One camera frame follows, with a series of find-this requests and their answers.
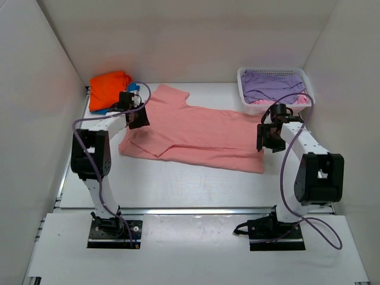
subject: pink t-shirt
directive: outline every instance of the pink t-shirt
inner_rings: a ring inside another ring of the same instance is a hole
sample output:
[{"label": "pink t-shirt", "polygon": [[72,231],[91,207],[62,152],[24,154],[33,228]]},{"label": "pink t-shirt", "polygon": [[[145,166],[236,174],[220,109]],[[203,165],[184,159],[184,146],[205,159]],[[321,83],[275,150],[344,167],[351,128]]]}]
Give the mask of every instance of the pink t-shirt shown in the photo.
[{"label": "pink t-shirt", "polygon": [[142,159],[263,172],[258,116],[188,106],[189,93],[159,85],[146,106],[150,126],[129,130],[119,152]]}]

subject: white wall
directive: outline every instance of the white wall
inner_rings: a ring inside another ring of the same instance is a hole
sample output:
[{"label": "white wall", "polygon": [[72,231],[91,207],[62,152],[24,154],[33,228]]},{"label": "white wall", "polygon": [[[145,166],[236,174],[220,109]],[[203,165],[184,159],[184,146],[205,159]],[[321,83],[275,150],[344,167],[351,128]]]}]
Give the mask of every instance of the white wall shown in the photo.
[{"label": "white wall", "polygon": [[310,127],[346,162],[338,209],[380,284],[380,1],[339,0],[305,70],[316,93]]},{"label": "white wall", "polygon": [[0,284],[21,284],[85,88],[37,2],[0,8]]},{"label": "white wall", "polygon": [[336,0],[40,0],[79,75],[235,82],[242,66],[301,67]]}]

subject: orange cloth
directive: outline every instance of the orange cloth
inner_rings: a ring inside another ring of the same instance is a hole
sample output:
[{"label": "orange cloth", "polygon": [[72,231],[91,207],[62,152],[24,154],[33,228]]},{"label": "orange cloth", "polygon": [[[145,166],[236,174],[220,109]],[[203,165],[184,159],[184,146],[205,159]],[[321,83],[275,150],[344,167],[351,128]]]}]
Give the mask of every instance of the orange cloth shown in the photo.
[{"label": "orange cloth", "polygon": [[119,93],[132,81],[124,71],[110,72],[90,79],[90,112],[110,108]]}]

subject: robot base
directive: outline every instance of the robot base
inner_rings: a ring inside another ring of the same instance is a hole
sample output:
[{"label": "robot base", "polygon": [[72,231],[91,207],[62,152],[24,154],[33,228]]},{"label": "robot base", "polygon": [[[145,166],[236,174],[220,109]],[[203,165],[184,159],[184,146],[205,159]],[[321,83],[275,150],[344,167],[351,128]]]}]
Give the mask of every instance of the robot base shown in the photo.
[{"label": "robot base", "polygon": [[[233,233],[249,236],[250,251],[304,251],[301,228],[296,224],[277,221],[276,212],[273,211],[269,216],[238,225]],[[241,227],[248,227],[248,231],[239,230]]]},{"label": "robot base", "polygon": [[95,220],[91,222],[87,248],[140,249],[143,221],[127,220],[127,223],[132,234],[135,235],[132,237],[132,248],[128,231],[123,231],[119,236],[111,236],[100,230]]}]

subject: lavender shirt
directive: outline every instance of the lavender shirt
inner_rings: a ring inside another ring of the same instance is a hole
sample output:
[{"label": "lavender shirt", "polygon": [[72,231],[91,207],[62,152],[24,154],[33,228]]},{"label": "lavender shirt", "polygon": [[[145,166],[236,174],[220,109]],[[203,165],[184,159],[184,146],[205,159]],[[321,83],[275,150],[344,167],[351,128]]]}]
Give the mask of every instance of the lavender shirt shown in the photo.
[{"label": "lavender shirt", "polygon": [[[242,76],[242,87],[245,102],[277,99],[292,93],[300,93],[306,89],[298,74],[278,76],[247,70]],[[289,96],[281,103],[294,104],[298,95]]]}]

